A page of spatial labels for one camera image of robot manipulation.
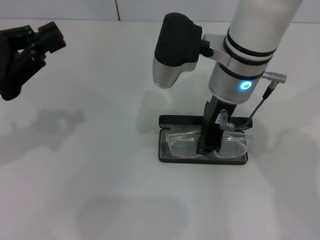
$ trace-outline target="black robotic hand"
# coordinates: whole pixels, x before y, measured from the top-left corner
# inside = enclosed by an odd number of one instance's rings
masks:
[[[52,21],[34,32],[28,26],[0,31],[0,95],[16,98],[21,87],[46,65],[46,52],[64,48],[64,36]]]

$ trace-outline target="eyeglasses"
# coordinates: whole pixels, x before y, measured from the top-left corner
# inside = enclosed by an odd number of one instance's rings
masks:
[[[175,157],[182,159],[196,159],[201,155],[197,154],[197,142],[201,132],[194,130],[184,133],[167,134],[165,141],[169,150]],[[242,132],[225,131],[222,136],[221,149],[213,151],[207,157],[218,157],[220,159],[233,159],[246,154],[254,137]]]

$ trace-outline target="cable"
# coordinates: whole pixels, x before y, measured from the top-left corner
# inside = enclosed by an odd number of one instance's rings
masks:
[[[258,106],[255,107],[255,109],[253,110],[253,112],[251,113],[251,115],[249,116],[248,120],[242,125],[242,126],[236,126],[234,129],[235,130],[246,130],[246,128],[248,127],[248,124],[250,123],[250,121],[252,120],[253,116],[255,115],[256,111],[258,111],[258,109],[261,107],[261,105],[265,102],[265,98],[263,98],[261,100],[261,102],[258,104]]]

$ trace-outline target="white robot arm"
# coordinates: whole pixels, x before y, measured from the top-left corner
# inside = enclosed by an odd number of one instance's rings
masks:
[[[212,99],[201,120],[197,154],[218,152],[225,130],[250,128],[256,110],[278,83],[286,81],[286,75],[266,72],[266,68],[301,2],[240,0],[226,35],[207,33],[202,37],[202,28],[186,16],[165,16],[152,66],[157,86],[172,87],[181,73],[195,69],[199,54],[216,61],[209,80]],[[250,98],[260,78],[271,81],[261,103],[246,120],[232,119],[237,104]]]

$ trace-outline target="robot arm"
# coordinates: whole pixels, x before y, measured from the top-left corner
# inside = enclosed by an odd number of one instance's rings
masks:
[[[208,33],[202,37],[202,28],[186,16],[180,13],[165,16],[152,66],[157,86],[172,87],[181,73],[195,69],[199,54],[216,61],[209,80],[212,98],[201,119],[197,154],[218,152],[226,130],[251,128],[253,114],[277,84],[286,81],[286,75],[265,70],[301,2],[240,0],[226,35]],[[250,117],[231,117],[237,104],[250,98],[260,78],[271,81],[261,103]],[[189,120],[185,116],[178,122]]]
[[[21,87],[46,65],[46,53],[64,48],[66,42],[54,22],[34,32],[30,26],[0,31],[0,94],[16,98]]]

